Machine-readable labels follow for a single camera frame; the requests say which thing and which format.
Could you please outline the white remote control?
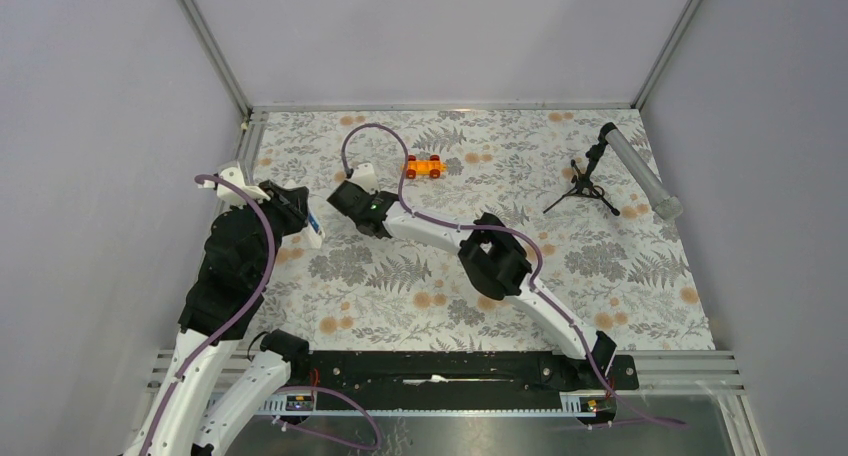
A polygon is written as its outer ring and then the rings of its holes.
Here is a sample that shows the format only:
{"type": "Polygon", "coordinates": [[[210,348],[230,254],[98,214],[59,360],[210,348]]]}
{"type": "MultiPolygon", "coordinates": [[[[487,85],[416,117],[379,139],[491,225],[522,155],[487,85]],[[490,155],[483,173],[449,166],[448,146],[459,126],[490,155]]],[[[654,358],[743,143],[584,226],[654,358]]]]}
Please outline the white remote control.
{"type": "Polygon", "coordinates": [[[308,242],[312,249],[320,249],[322,247],[325,233],[322,225],[312,210],[307,212],[306,226],[302,233],[304,239],[308,242]]]}

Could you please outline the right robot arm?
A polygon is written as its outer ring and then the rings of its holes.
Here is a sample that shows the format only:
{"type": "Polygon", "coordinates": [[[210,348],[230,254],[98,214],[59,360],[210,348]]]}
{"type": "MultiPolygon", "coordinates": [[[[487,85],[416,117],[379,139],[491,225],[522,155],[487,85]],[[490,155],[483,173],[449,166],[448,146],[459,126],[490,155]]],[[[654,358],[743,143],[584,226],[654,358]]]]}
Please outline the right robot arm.
{"type": "Polygon", "coordinates": [[[457,256],[475,290],[492,300],[507,300],[575,359],[573,372],[583,386],[597,388],[612,376],[616,343],[543,284],[540,248],[495,215],[484,213],[473,222],[449,220],[415,212],[394,193],[369,193],[350,181],[341,183],[327,201],[362,234],[413,241],[457,256]]]}

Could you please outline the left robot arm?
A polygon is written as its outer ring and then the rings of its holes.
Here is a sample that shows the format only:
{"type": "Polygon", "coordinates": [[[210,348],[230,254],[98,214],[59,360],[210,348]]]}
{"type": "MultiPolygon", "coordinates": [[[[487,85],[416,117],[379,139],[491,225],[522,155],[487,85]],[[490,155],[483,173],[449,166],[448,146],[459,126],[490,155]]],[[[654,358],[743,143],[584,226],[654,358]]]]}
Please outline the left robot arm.
{"type": "Polygon", "coordinates": [[[258,310],[279,245],[304,229],[305,187],[237,186],[205,175],[226,208],[213,221],[197,280],[178,319],[165,381],[129,455],[186,455],[226,361],[258,310]]]}

